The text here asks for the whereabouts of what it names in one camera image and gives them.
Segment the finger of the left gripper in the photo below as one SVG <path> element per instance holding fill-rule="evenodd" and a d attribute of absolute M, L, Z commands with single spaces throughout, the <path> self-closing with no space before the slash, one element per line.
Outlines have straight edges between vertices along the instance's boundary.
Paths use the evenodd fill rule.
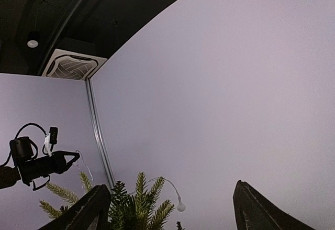
<path fill-rule="evenodd" d="M 72 156 L 73 159 L 79 159 L 80 154 L 78 152 L 70 152 L 70 151 L 62 151 L 58 150 L 52 153 L 53 156 L 56 156 L 58 158 L 65 158 L 66 156 Z"/>
<path fill-rule="evenodd" d="M 74 156 L 69 161 L 65 160 L 64 171 L 68 171 L 79 158 L 80 158 L 79 156 Z"/>

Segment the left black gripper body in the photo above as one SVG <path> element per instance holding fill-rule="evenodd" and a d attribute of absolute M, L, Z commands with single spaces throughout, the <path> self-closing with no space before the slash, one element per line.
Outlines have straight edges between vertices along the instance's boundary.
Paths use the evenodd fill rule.
<path fill-rule="evenodd" d="M 9 142 L 14 166 L 17 167 L 24 184 L 30 185 L 35 179 L 46 178 L 50 174 L 62 174 L 65 158 L 44 156 L 37 158 L 32 147 L 37 145 L 29 137 L 20 137 Z"/>

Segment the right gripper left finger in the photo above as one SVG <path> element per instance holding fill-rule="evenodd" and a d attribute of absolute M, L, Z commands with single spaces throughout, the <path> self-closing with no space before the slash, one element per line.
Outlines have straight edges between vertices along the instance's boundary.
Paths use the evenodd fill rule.
<path fill-rule="evenodd" d="M 106 185 L 96 185 L 66 213 L 41 229 L 88 229 L 97 219 L 96 229 L 108 229 L 111 194 Z"/>

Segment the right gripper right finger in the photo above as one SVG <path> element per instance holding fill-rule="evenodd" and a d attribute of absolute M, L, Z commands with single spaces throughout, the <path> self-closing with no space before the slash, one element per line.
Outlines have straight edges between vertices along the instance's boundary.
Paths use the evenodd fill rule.
<path fill-rule="evenodd" d="M 285 213 L 254 187 L 239 180 L 233 193 L 234 215 L 239 230 L 312 229 Z"/>

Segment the small green christmas tree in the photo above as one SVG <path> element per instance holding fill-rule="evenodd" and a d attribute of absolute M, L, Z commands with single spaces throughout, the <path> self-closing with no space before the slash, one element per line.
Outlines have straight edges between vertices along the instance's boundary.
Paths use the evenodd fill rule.
<path fill-rule="evenodd" d="M 93 185 L 89 182 L 85 172 L 81 171 L 79 176 L 81 184 L 84 185 L 85 194 L 87 194 Z M 164 229 L 164 225 L 174 210 L 174 204 L 169 199 L 157 207 L 157 201 L 165 184 L 165 177 L 158 177 L 150 189 L 147 189 L 147 184 L 145 173 L 139 172 L 136 180 L 136 193 L 130 195 L 125 183 L 117 181 L 111 190 L 108 229 Z M 47 189 L 66 203 L 59 209 L 55 209 L 49 202 L 39 201 L 40 208 L 52 220 L 66 213 L 80 200 L 74 192 L 55 183 L 48 183 Z M 94 219 L 88 229 L 96 229 L 96 225 L 97 219 Z"/>

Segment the white ball light garland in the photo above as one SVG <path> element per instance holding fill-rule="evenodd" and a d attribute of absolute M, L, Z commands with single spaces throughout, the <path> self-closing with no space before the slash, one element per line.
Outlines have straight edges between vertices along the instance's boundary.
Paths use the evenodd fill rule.
<path fill-rule="evenodd" d="M 80 152 L 79 150 L 76 150 L 75 152 L 78 153 L 78 154 L 80 155 L 80 157 L 82 158 L 82 162 L 83 162 L 84 166 L 86 166 L 86 168 L 87 168 L 87 170 L 88 170 L 88 173 L 89 173 L 89 175 L 90 175 L 90 178 L 88 178 L 88 180 L 89 180 L 89 182 L 90 182 L 91 184 L 93 184 L 92 182 L 94 181 L 94 179 L 93 179 L 92 173 L 91 173 L 89 167 L 87 166 L 87 164 L 85 163 L 85 161 L 84 161 L 84 159 L 83 159 L 83 156 L 82 156 L 81 152 Z M 148 180 L 147 182 L 150 183 L 150 182 L 156 181 L 157 179 L 158 179 L 158 177 L 155 177 L 155 178 L 152 178 L 152 179 Z M 168 183 L 173 187 L 173 189 L 175 190 L 175 192 L 176 192 L 176 194 L 177 194 L 177 199 L 178 199 L 178 204 L 177 204 L 177 207 L 176 207 L 177 210 L 178 210 L 179 212 L 184 212 L 184 211 L 186 210 L 186 205 L 182 202 L 182 198 L 181 198 L 181 196 L 180 196 L 180 194 L 179 194 L 177 188 L 175 187 L 175 185 L 173 184 L 172 181 L 170 181 L 170 180 L 168 180 L 168 179 L 165 179 L 165 181 L 168 182 Z M 134 195 L 135 193 L 136 193 L 136 191 L 133 191 L 133 192 L 130 192 L 129 194 L 130 194 L 130 195 Z"/>

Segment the ceiling air vent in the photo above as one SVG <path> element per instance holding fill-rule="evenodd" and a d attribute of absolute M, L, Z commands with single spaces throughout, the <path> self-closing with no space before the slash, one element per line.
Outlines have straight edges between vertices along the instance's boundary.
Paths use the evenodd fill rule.
<path fill-rule="evenodd" d="M 42 76 L 70 80 L 86 80 L 92 77 L 107 58 L 63 49 L 55 49 Z"/>

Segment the ceiling spot lamp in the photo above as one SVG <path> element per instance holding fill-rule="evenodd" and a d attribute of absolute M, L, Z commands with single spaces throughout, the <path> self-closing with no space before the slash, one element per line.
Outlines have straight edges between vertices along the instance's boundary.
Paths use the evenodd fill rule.
<path fill-rule="evenodd" d="M 39 46 L 40 33 L 38 31 L 30 31 L 27 36 L 27 46 L 29 48 L 36 48 Z"/>

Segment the left aluminium frame post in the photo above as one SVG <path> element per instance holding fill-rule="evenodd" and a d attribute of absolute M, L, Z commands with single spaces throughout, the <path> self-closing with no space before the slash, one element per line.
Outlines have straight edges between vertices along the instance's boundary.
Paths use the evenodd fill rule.
<path fill-rule="evenodd" d="M 99 156 L 102 161 L 102 165 L 104 168 L 104 173 L 105 173 L 105 176 L 108 182 L 108 186 L 110 189 L 112 189 L 115 185 L 115 178 L 114 178 L 113 170 L 110 165 L 106 145 L 103 139 L 102 128 L 99 122 L 99 117 L 98 117 L 98 112 L 97 112 L 97 107 L 96 107 L 96 102 L 95 102 L 93 84 L 90 78 L 85 80 L 85 87 L 86 87 L 86 94 L 88 98 L 88 105 L 90 108 L 90 116 L 91 116 L 95 141 L 97 144 Z"/>

